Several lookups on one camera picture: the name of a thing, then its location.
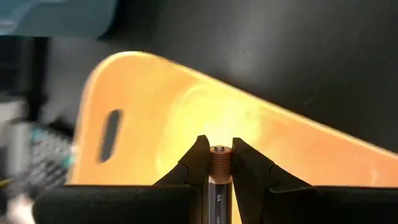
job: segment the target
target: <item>black clamp jaw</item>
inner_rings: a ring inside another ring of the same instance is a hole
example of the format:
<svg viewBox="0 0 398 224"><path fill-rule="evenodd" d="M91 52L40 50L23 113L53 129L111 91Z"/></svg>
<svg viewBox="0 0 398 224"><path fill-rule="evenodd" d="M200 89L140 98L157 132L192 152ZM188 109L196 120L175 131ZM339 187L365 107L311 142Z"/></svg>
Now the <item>black clamp jaw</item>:
<svg viewBox="0 0 398 224"><path fill-rule="evenodd" d="M152 186L49 190L35 202L36 223L206 223L209 148L207 138L199 136ZM243 224L396 223L398 189L314 187L240 138L233 139L233 151L233 184Z"/></svg>

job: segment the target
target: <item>oval hole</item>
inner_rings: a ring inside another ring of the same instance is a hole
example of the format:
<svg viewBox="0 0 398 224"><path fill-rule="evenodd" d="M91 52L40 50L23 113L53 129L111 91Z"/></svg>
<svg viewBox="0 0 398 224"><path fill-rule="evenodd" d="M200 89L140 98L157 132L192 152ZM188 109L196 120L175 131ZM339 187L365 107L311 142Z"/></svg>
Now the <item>oval hole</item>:
<svg viewBox="0 0 398 224"><path fill-rule="evenodd" d="M103 136L101 148L101 162L106 162L113 154L113 146L116 139L116 134L118 132L120 117L120 110L114 110L108 116L108 122L105 126L105 134Z"/></svg>

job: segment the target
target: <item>copper battery top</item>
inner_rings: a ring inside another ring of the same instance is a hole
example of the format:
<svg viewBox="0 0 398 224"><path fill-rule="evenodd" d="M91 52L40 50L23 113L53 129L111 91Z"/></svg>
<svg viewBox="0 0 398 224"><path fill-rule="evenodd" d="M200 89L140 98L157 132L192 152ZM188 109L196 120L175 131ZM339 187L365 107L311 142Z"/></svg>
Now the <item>copper battery top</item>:
<svg viewBox="0 0 398 224"><path fill-rule="evenodd" d="M225 146L213 146L210 148L210 179L215 184L227 184L231 178L232 149Z"/></svg>

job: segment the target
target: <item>orange plastic board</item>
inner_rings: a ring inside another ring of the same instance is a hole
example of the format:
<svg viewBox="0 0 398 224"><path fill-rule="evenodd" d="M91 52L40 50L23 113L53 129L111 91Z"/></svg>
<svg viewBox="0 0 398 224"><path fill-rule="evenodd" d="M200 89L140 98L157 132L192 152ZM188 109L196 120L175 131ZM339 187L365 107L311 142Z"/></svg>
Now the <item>orange plastic board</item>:
<svg viewBox="0 0 398 224"><path fill-rule="evenodd" d="M114 152L100 163L109 113L123 112ZM112 55L81 100L71 184L153 184L205 134L240 137L313 185L397 186L397 156L155 55ZM239 223L234 199L234 223Z"/></svg>

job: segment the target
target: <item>blue object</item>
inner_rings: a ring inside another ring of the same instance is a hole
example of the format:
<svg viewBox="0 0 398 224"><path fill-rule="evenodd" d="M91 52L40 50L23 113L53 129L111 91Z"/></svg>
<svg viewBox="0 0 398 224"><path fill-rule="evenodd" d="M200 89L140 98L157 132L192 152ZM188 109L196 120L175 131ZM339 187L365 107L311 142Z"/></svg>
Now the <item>blue object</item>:
<svg viewBox="0 0 398 224"><path fill-rule="evenodd" d="M118 0L0 0L0 35L98 37Z"/></svg>

